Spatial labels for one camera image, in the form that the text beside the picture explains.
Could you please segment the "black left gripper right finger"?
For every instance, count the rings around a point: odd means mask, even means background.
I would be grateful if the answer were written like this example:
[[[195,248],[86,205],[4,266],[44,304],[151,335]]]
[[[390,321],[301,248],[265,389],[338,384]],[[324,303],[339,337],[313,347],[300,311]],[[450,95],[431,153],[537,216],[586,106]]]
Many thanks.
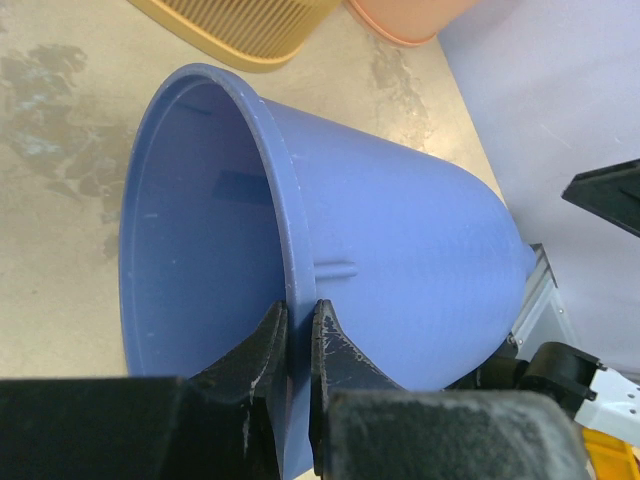
[[[327,411],[333,391],[400,388],[344,333],[332,302],[326,299],[318,301],[313,312],[311,334],[309,440],[314,473],[325,473]]]

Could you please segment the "orange round plastic bucket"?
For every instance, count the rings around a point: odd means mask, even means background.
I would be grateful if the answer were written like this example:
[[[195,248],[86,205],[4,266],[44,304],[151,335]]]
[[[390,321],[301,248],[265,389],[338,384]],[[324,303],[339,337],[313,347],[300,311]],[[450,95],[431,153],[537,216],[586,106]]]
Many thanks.
[[[348,0],[353,18],[380,39],[401,47],[418,47],[436,36],[478,0]]]

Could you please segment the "blue round plastic bucket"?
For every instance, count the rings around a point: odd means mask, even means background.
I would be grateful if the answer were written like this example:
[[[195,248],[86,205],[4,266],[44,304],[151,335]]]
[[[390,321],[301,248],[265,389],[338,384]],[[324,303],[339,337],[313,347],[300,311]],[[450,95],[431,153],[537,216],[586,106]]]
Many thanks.
[[[409,390],[489,358],[535,266],[480,179],[422,152],[260,97],[206,64],[159,87],[121,206],[124,351],[135,376],[192,376],[289,309],[284,475],[311,468],[316,303]]]

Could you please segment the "yellow mesh waste basket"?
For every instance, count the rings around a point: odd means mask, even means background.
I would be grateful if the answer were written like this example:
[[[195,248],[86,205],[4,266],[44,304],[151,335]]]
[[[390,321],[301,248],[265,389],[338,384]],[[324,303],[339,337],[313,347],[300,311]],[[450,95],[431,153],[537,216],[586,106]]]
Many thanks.
[[[133,0],[133,6],[214,59],[268,73],[294,58],[339,5],[317,0]]]

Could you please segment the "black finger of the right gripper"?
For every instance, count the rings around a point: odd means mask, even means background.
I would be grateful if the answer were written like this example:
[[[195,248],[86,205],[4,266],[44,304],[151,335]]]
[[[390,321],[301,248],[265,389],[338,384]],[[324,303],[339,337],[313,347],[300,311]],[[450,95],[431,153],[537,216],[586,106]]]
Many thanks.
[[[636,159],[577,174],[561,198],[638,237],[639,168]]]

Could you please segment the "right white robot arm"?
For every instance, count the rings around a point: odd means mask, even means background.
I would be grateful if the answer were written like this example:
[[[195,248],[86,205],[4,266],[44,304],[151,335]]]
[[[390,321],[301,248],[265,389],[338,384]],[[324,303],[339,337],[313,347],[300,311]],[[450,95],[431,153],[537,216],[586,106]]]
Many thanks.
[[[639,233],[636,160],[579,173],[562,197],[632,235]],[[554,400],[578,424],[638,445],[638,384],[578,349],[544,247],[532,249],[535,268],[510,334],[453,388],[536,392]]]

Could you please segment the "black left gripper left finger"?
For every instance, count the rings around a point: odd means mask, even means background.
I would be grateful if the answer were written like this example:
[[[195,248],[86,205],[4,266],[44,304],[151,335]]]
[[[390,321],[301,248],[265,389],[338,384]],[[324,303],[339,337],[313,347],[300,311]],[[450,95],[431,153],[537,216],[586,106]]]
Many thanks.
[[[286,433],[288,310],[185,384],[174,436],[176,479],[280,479]]]

